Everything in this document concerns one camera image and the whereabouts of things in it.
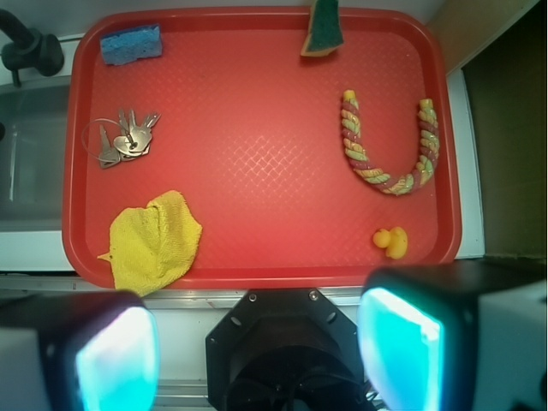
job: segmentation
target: faucet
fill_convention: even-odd
[[[28,29],[17,17],[0,9],[0,30],[13,41],[2,48],[2,63],[11,71],[14,86],[21,87],[20,69],[34,67],[49,77],[63,68],[64,55],[59,39],[53,34],[42,34]]]

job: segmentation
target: tray rim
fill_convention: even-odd
[[[81,110],[84,105],[78,97],[82,94],[84,84],[82,80],[85,76],[79,70],[79,67],[86,60],[86,54],[92,50],[90,45],[98,40],[103,33],[115,31],[125,28],[127,25],[145,25],[158,22],[158,19],[166,18],[254,18],[254,17],[297,17],[306,18],[310,14],[308,7],[215,7],[215,8],[192,8],[192,9],[162,9],[151,11],[137,11],[130,13],[120,13],[110,15],[96,23],[81,40],[78,49],[74,55],[73,73],[68,101],[68,125],[67,125],[67,145],[65,152],[65,176],[63,182],[63,216],[62,216],[62,238],[63,247],[67,254],[70,264],[75,268],[76,272],[90,283],[94,283],[101,287],[113,287],[112,277],[106,277],[86,267],[85,259],[80,255],[76,244],[73,243],[73,232],[75,230],[75,209],[73,204],[76,192],[74,190],[75,174],[74,161],[76,157],[75,145],[77,145],[78,124],[76,113]],[[429,46],[431,54],[432,66],[425,67],[429,70],[428,78],[432,79],[429,84],[436,83],[440,87],[440,101],[438,103],[439,110],[443,112],[440,119],[440,128],[444,133],[445,150],[442,150],[443,158],[440,157],[440,162],[446,163],[447,180],[449,186],[446,187],[447,195],[444,196],[444,206],[450,208],[450,212],[444,213],[444,216],[452,217],[449,226],[452,228],[453,236],[447,247],[444,248],[441,258],[415,263],[423,264],[440,264],[452,261],[458,251],[462,239],[462,216],[460,195],[458,187],[458,175],[456,172],[456,153],[455,141],[452,130],[452,122],[450,117],[450,103],[447,93],[447,83],[445,78],[444,63],[441,49],[435,38],[427,31],[427,29],[416,19],[404,13],[392,10],[376,10],[376,9],[357,9],[357,8],[340,8],[341,19],[363,22],[364,19],[374,20],[390,20],[392,24],[407,25],[414,36],[414,41],[426,42]],[[279,268],[257,268],[257,269],[232,269],[232,268],[217,268],[217,269],[191,269],[192,276],[184,276],[171,284],[168,288],[172,289],[239,289],[245,288],[280,288],[280,287],[329,287],[329,286],[356,286],[361,285],[366,276],[377,266],[319,266],[319,267],[279,267]],[[222,272],[222,278],[207,276],[210,272]],[[248,277],[255,272],[272,272],[275,277]],[[231,277],[233,273],[247,273],[246,276]]]

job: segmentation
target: wall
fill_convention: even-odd
[[[460,69],[539,0],[447,0],[428,23],[447,73]]]
[[[489,256],[546,258],[546,1],[464,67]]]

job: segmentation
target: stainless steel sink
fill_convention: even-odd
[[[0,87],[0,232],[61,229],[69,82]]]

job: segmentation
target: rubber duck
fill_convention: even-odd
[[[386,248],[386,257],[401,259],[408,251],[408,233],[402,227],[390,231],[380,229],[373,236],[373,242],[379,248]]]

